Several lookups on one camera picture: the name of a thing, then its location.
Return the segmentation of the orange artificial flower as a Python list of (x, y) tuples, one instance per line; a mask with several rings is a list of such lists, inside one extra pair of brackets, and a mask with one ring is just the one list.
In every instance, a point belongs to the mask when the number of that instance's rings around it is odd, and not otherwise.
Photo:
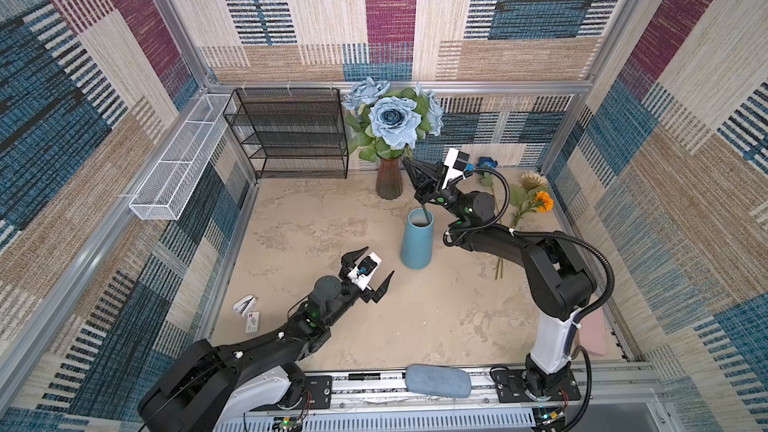
[(554, 200), (546, 186), (532, 189), (516, 187), (511, 192), (509, 204), (515, 208), (511, 227), (516, 229), (522, 219), (532, 213), (546, 213), (554, 207)]

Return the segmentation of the teal cylindrical vase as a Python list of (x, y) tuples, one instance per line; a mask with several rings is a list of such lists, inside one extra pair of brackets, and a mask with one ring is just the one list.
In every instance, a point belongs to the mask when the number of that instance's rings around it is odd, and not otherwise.
[(434, 217), (423, 208), (409, 212), (403, 234), (400, 258), (402, 263), (413, 270), (429, 265), (432, 259)]

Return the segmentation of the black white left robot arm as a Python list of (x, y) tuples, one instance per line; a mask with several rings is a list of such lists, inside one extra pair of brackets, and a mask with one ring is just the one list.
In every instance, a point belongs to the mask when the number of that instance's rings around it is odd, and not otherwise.
[(357, 302), (379, 302), (390, 282), (370, 285), (381, 258), (367, 248), (345, 253), (336, 276), (318, 279), (286, 322), (255, 338), (187, 347), (140, 400), (146, 431), (211, 431), (267, 405), (296, 405), (304, 394), (299, 361), (317, 352), (332, 326)]

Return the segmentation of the red ribbed glass vase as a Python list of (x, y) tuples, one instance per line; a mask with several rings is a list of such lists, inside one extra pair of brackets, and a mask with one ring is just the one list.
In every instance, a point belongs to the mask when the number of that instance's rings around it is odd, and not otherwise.
[(403, 192), (401, 158), (379, 159), (376, 192), (384, 200), (397, 199)]

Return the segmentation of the blue-grey artificial rose bunch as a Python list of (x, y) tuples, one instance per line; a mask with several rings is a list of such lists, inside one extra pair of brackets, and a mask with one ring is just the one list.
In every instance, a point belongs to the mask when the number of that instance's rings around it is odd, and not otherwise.
[(421, 84), (394, 90), (388, 81), (371, 77), (344, 96), (345, 122), (351, 132), (348, 152), (377, 166), (379, 159), (410, 158), (419, 141), (438, 136), (444, 108), (435, 93)]

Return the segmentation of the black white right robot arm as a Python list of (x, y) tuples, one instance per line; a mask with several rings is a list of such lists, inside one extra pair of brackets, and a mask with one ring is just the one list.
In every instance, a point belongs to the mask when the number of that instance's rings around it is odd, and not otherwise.
[(490, 254), (523, 267), (540, 318), (522, 380), (530, 399), (554, 396), (569, 378), (571, 351), (582, 320), (612, 295), (615, 275), (607, 258), (561, 231), (525, 232), (503, 225), (506, 209), (496, 205), (493, 195), (458, 187), (474, 175), (497, 176), (498, 171), (473, 166), (463, 152), (451, 150), (442, 163), (406, 158), (403, 165), (420, 205), (440, 206), (454, 215), (443, 234), (445, 246)]

